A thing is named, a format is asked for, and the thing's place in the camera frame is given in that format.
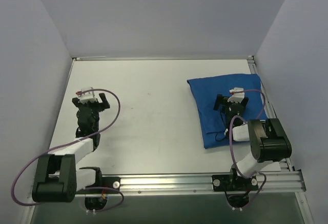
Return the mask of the blue surgical wrap cloth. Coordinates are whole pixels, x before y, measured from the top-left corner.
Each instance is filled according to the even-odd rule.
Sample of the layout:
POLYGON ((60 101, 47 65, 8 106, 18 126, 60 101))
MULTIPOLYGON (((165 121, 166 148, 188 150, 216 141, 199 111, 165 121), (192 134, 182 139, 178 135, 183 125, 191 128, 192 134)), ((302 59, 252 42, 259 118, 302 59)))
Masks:
POLYGON ((243 88, 249 98, 242 117, 245 120, 266 120, 261 99, 261 81, 256 74, 230 74, 214 77, 190 79, 187 81, 198 109, 203 146, 205 149, 227 146, 229 139, 221 118, 221 109, 213 110, 217 94, 231 96, 230 89, 243 88))

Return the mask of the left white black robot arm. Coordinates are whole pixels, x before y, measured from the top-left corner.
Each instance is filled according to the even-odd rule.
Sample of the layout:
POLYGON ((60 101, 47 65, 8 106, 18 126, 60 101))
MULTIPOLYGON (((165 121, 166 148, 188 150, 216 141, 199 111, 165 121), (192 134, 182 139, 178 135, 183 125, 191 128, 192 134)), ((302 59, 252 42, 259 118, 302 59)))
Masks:
POLYGON ((87 188, 97 193, 103 188, 102 172, 99 167, 77 168, 77 163, 94 152, 100 143, 99 114, 110 108, 104 93, 95 97, 93 92, 72 99, 78 108, 78 127, 75 132, 77 143, 42 155, 32 189, 32 199, 37 202, 71 202, 77 191, 87 188))

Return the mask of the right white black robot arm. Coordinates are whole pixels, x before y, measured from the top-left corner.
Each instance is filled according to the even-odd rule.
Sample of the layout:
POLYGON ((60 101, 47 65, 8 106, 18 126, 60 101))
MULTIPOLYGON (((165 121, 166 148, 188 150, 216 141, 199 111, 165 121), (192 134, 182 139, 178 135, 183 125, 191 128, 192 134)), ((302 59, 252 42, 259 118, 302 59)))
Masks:
POLYGON ((230 90, 231 96, 218 94, 214 110, 222 109, 225 115, 225 134, 229 139, 230 154, 233 161, 228 185, 235 190, 245 185, 246 179, 259 173, 266 166, 289 158, 292 154, 291 143, 277 118, 266 120, 245 120, 244 114, 249 98, 247 91, 230 90), (234 155, 233 143, 248 141, 250 152, 240 161, 234 155))

